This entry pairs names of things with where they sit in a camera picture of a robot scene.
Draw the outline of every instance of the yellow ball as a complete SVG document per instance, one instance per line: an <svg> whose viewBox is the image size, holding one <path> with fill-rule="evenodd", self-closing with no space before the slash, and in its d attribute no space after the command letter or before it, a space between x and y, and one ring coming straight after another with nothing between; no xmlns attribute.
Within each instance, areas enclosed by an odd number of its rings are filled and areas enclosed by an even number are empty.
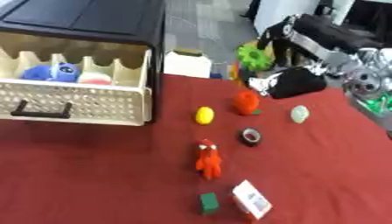
<svg viewBox="0 0 392 224"><path fill-rule="evenodd" d="M214 111L209 107L201 107L196 113L196 122L201 125L206 125L214 119Z"/></svg>

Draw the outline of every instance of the gray floor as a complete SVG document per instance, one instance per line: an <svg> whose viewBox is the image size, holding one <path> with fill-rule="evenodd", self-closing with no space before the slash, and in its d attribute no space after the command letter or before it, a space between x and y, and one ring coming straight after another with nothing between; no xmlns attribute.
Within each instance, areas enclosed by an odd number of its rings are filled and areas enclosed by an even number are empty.
<svg viewBox="0 0 392 224"><path fill-rule="evenodd" d="M256 38L256 30L239 15L250 0L166 0L166 50L200 49L215 66L230 64L235 48Z"/></svg>

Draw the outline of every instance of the red toy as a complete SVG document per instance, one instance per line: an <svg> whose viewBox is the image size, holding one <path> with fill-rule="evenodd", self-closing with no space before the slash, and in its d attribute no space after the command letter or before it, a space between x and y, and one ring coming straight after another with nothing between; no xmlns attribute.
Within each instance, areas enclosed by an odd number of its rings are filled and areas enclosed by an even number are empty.
<svg viewBox="0 0 392 224"><path fill-rule="evenodd" d="M259 99L257 94L252 91L241 91L234 98L234 106L242 116L257 115L260 111L257 109Z"/></svg>
<svg viewBox="0 0 392 224"><path fill-rule="evenodd" d="M208 139L199 142L199 159L196 162L196 170L203 172L206 179L221 176L221 157L216 145Z"/></svg>

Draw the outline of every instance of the pale green ball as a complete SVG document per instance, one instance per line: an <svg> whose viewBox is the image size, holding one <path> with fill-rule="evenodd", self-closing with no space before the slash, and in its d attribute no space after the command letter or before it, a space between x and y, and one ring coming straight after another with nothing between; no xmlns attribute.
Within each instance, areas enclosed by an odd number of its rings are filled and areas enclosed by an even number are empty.
<svg viewBox="0 0 392 224"><path fill-rule="evenodd" d="M309 110L306 106L299 105L292 109L291 119L295 123L303 123L309 117Z"/></svg>

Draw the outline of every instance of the orange fruit toy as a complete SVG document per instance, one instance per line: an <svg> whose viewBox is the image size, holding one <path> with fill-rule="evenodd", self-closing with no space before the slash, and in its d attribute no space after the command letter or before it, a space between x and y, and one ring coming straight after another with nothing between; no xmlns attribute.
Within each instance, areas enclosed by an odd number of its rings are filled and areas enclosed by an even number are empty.
<svg viewBox="0 0 392 224"><path fill-rule="evenodd" d="M252 91L241 91L234 98L234 106L242 116L250 116L257 113L259 99Z"/></svg>

